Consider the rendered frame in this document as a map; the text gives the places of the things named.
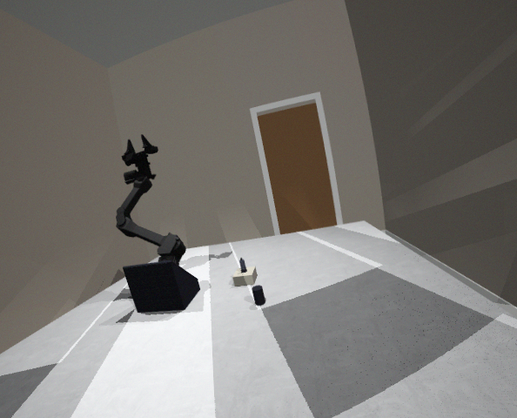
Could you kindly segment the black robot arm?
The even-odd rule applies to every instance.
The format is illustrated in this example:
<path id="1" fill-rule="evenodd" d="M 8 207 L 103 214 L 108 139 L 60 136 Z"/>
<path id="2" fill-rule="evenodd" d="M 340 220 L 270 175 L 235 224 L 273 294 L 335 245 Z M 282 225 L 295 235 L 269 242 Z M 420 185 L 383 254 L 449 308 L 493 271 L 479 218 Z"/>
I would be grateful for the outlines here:
<path id="1" fill-rule="evenodd" d="M 143 165 L 144 157 L 142 153 L 139 155 L 130 153 L 129 155 L 126 155 L 124 162 L 127 166 L 130 166 L 131 164 L 135 164 L 136 166 L 138 164 Z M 137 170 L 133 170 L 124 174 L 125 183 L 127 185 L 134 183 L 134 187 L 127 196 L 127 199 L 117 209 L 116 228 L 126 236 L 139 237 L 159 246 L 157 248 L 158 255 L 161 256 L 159 257 L 159 262 L 171 260 L 179 265 L 179 261 L 185 254 L 186 247 L 177 234 L 168 233 L 168 235 L 163 236 L 147 230 L 146 228 L 135 224 L 130 215 L 133 207 L 137 204 L 141 196 L 151 189 L 152 182 L 149 179 L 155 179 L 155 177 L 156 175 L 151 175 L 149 166 L 138 168 L 138 172 Z"/>

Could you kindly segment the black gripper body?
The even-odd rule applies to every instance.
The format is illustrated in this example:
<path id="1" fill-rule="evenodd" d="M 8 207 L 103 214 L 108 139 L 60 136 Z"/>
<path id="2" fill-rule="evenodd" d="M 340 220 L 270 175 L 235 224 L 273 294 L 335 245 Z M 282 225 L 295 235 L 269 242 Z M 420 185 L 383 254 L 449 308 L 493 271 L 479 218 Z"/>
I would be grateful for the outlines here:
<path id="1" fill-rule="evenodd" d="M 158 147 L 157 146 L 148 146 L 148 147 L 145 147 L 144 151 L 143 152 L 139 152 L 139 153 L 135 153 L 136 155 L 139 155 L 139 154 L 143 154 L 143 157 L 144 157 L 144 164 L 141 165 L 141 164 L 138 164 L 136 167 L 137 168 L 140 168 L 140 167 L 144 167 L 144 166 L 150 166 L 151 162 L 148 162 L 147 160 L 147 157 L 148 157 L 148 154 L 153 154 L 153 153 L 156 153 L 158 152 Z M 123 161 L 126 159 L 126 155 L 129 155 L 130 153 L 128 154 L 125 154 L 124 156 L 122 156 L 122 159 Z"/>

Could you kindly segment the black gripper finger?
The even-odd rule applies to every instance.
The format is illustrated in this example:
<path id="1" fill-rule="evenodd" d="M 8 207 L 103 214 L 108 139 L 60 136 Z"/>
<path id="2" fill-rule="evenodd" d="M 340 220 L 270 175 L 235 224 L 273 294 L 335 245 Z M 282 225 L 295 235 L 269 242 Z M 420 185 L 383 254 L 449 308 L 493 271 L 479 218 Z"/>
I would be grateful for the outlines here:
<path id="1" fill-rule="evenodd" d="M 142 139 L 142 141 L 144 143 L 143 148 L 148 147 L 148 146 L 152 146 L 151 143 L 147 139 L 145 139 L 145 136 L 143 134 L 141 134 L 141 139 Z"/>
<path id="2" fill-rule="evenodd" d="M 127 150 L 126 152 L 124 153 L 125 154 L 128 154 L 128 153 L 135 153 L 135 150 L 134 148 L 132 147 L 132 142 L 130 140 L 128 140 L 128 144 L 127 144 Z"/>

